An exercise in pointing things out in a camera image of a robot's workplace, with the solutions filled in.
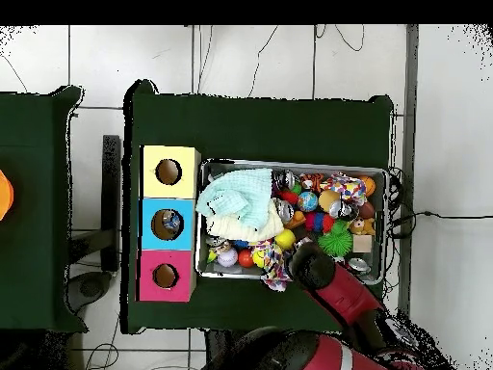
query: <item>green spiky ball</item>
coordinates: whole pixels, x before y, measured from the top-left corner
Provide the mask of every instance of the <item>green spiky ball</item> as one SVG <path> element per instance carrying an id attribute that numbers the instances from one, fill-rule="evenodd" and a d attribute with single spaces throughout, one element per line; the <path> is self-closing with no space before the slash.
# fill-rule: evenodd
<path id="1" fill-rule="evenodd" d="M 318 240 L 325 253 L 332 256 L 345 256 L 352 249 L 352 236 L 348 232 L 348 224 L 337 220 L 332 229 Z"/>

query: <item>yellow box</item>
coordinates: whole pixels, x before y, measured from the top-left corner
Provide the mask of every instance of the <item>yellow box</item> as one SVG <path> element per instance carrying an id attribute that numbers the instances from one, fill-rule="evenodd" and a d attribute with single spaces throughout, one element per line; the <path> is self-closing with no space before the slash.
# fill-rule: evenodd
<path id="1" fill-rule="evenodd" d="M 193 147 L 145 145 L 143 195 L 146 198 L 195 198 L 199 164 L 200 153 Z M 172 175 L 174 171 L 178 175 L 176 180 Z"/>

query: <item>white cloth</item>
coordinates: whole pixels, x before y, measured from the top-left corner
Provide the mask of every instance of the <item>white cloth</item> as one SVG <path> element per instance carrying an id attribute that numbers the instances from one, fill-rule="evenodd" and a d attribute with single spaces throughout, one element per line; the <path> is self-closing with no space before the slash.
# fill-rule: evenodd
<path id="1" fill-rule="evenodd" d="M 253 227 L 243 225 L 236 215 L 207 217 L 208 234 L 227 240 L 263 241 L 273 238 L 283 230 L 284 225 L 275 210 L 275 204 L 272 199 L 269 201 L 267 223 L 258 231 Z"/>

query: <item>blue box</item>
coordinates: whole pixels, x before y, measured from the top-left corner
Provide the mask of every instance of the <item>blue box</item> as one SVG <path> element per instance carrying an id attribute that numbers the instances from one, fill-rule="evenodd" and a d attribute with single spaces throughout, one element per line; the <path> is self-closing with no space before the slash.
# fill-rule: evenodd
<path id="1" fill-rule="evenodd" d="M 159 210 L 177 211 L 183 220 L 181 233 L 173 240 L 162 240 L 151 228 L 152 218 Z M 143 199 L 143 250 L 185 250 L 192 251 L 195 243 L 195 201 L 178 198 Z"/>

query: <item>teddy bear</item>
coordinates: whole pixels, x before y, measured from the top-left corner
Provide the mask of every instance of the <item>teddy bear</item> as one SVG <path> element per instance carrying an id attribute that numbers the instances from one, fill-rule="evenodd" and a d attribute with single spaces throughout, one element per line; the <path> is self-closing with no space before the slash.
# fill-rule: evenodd
<path id="1" fill-rule="evenodd" d="M 372 226 L 374 221 L 375 219 L 363 220 L 361 217 L 358 217 L 350 224 L 350 232 L 356 235 L 375 235 L 376 233 Z"/>

